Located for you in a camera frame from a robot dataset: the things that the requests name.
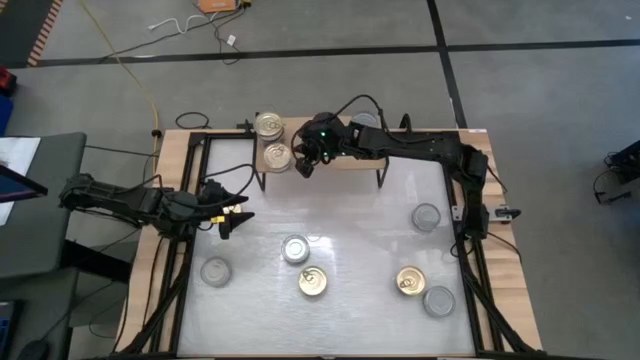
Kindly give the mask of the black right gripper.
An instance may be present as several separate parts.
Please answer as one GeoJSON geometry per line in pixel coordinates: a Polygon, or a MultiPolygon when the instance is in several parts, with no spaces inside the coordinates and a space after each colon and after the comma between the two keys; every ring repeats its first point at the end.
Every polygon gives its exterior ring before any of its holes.
{"type": "Polygon", "coordinates": [[[314,163],[330,163],[339,156],[351,156],[355,150],[351,144],[353,131],[349,127],[340,129],[307,127],[299,131],[300,142],[293,147],[297,159],[297,171],[309,178],[314,163]]]}

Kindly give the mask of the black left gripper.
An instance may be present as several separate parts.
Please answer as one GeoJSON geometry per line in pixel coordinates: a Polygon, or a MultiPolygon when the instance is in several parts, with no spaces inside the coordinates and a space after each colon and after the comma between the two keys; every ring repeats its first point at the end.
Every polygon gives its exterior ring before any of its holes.
{"type": "Polygon", "coordinates": [[[196,227],[200,227],[203,223],[208,223],[210,226],[218,225],[220,238],[228,239],[230,237],[228,223],[230,225],[240,225],[255,216],[254,212],[230,213],[227,215],[224,212],[225,207],[226,203],[224,201],[196,205],[189,222],[196,227]]]}

